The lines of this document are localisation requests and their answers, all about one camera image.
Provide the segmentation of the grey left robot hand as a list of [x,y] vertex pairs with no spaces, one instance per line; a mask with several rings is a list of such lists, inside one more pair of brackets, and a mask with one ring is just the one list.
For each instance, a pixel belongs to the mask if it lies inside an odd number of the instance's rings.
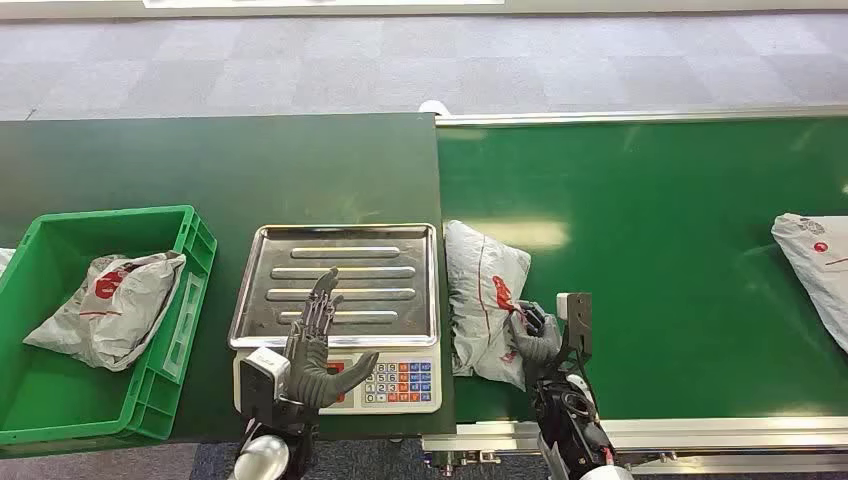
[[284,356],[290,362],[287,397],[313,409],[326,408],[360,385],[374,372],[377,351],[362,354],[352,367],[328,371],[329,331],[336,310],[344,301],[333,290],[339,283],[338,269],[323,273],[308,293],[300,318],[293,322]]

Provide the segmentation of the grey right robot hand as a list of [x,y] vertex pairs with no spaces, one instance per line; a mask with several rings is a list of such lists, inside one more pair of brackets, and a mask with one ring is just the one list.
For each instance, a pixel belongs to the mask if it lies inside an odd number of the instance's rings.
[[557,357],[562,334],[554,315],[536,302],[520,300],[509,317],[513,344],[522,361],[524,383],[531,388],[545,368]]

